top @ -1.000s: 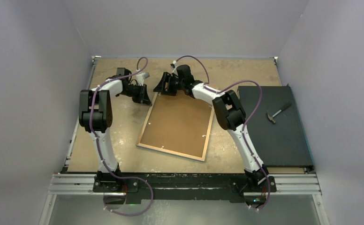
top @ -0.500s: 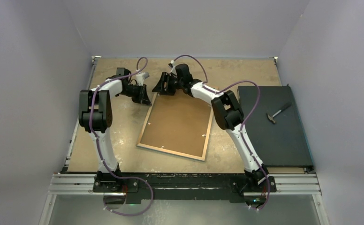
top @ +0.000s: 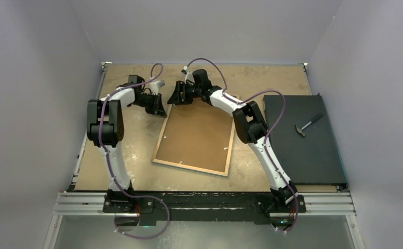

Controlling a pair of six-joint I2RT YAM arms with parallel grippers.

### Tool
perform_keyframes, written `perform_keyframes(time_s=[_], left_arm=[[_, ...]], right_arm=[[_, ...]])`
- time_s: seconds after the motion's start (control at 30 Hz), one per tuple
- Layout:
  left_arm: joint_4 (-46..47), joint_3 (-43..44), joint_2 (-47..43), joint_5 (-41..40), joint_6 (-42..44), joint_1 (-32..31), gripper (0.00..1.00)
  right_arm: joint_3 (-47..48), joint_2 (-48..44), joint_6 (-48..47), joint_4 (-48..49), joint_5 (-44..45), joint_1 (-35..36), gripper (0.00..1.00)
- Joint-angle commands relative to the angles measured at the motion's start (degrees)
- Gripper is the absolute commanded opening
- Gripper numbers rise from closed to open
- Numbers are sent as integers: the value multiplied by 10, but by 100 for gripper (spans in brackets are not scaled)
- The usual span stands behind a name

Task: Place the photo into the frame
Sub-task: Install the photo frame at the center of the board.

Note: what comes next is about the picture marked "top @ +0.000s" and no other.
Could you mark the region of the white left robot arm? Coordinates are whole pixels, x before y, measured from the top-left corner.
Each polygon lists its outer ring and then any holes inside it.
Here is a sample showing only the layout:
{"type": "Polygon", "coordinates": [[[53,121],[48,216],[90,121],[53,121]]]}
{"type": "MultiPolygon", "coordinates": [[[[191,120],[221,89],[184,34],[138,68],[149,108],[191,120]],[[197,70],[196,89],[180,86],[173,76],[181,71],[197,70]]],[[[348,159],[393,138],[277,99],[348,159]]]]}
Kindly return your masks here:
{"type": "Polygon", "coordinates": [[[163,80],[152,78],[145,81],[138,75],[129,75],[127,83],[118,86],[114,92],[87,103],[86,135],[98,148],[106,165],[109,176],[107,201],[116,202],[123,212],[132,211],[140,198],[135,195],[123,159],[123,108],[140,106],[147,114],[167,117],[159,92],[164,85],[163,80]]]}

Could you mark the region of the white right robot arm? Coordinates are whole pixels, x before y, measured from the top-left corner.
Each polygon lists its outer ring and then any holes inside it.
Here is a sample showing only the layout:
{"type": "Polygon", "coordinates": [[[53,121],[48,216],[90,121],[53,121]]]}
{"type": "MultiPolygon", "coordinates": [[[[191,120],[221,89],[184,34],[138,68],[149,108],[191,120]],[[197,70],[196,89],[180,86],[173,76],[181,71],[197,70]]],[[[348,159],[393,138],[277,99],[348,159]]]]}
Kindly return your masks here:
{"type": "Polygon", "coordinates": [[[271,129],[263,118],[258,104],[252,99],[242,101],[226,93],[225,89],[211,83],[205,69],[190,72],[182,70],[184,81],[177,81],[168,100],[169,104],[191,104],[194,98],[201,99],[210,106],[225,111],[233,118],[240,141],[247,144],[255,153],[270,184],[273,205],[285,211],[298,199],[298,190],[282,168],[269,142],[271,129]]]}

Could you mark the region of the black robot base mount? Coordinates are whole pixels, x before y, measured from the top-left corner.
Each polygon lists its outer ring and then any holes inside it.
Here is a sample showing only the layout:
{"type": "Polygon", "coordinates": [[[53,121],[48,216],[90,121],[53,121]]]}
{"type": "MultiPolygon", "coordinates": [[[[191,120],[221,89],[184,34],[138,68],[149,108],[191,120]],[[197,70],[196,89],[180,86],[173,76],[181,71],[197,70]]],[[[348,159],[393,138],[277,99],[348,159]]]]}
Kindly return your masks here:
{"type": "Polygon", "coordinates": [[[129,196],[108,190],[103,213],[133,215],[141,226],[157,221],[253,222],[286,227],[295,212],[306,213],[305,200],[282,206],[270,192],[133,191],[129,196]]]}

